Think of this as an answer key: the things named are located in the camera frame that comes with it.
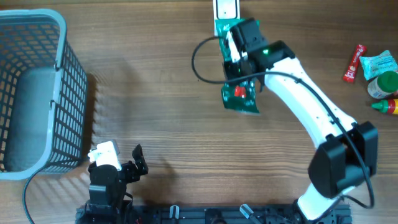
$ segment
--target green lid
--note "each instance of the green lid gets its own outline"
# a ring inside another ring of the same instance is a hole
[[[398,73],[393,71],[384,72],[377,78],[377,85],[386,93],[398,90]]]
[[[371,107],[372,107],[373,109],[379,110],[379,111],[382,112],[382,113],[387,113],[387,110],[388,110],[388,101],[387,101],[387,100],[382,100],[382,101],[380,101],[380,102],[378,102],[378,103],[373,103],[373,104],[371,105]]]

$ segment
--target gray plastic basket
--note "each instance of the gray plastic basket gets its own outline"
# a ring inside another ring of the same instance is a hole
[[[0,11],[0,78],[0,179],[25,179],[47,162],[80,159],[87,77],[58,12]]]

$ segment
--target wooden table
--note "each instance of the wooden table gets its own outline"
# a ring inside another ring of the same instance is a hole
[[[219,85],[199,82],[190,57],[213,34],[211,2],[34,5],[58,10],[68,40],[90,80],[85,150],[117,140],[126,162],[141,144],[149,175],[129,185],[135,204],[241,205],[291,203],[310,183],[314,147],[275,94],[257,96],[259,116],[223,108]],[[372,110],[362,70],[342,81],[356,44],[367,55],[398,56],[397,1],[243,1],[243,17],[261,22],[270,40],[284,40],[313,81],[359,123],[379,130],[376,207],[353,205],[355,223],[396,223],[398,117]],[[204,76],[223,78],[216,42],[199,53]],[[89,198],[85,164],[60,178],[38,177],[27,191],[36,223],[73,223]],[[0,182],[0,222],[27,223],[25,181]],[[352,195],[368,201],[364,185]]]

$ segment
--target green nozzle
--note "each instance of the green nozzle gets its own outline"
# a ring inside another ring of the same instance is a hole
[[[379,110],[382,113],[387,113],[388,110],[388,101],[387,100],[381,100],[378,103],[373,103],[371,105],[373,109]]]

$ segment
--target red candy bar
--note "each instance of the red candy bar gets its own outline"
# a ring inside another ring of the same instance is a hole
[[[343,80],[348,83],[353,83],[355,79],[355,74],[359,65],[359,57],[362,56],[366,51],[366,47],[358,44],[355,49],[355,54],[351,63],[349,64],[347,72],[344,74]]]

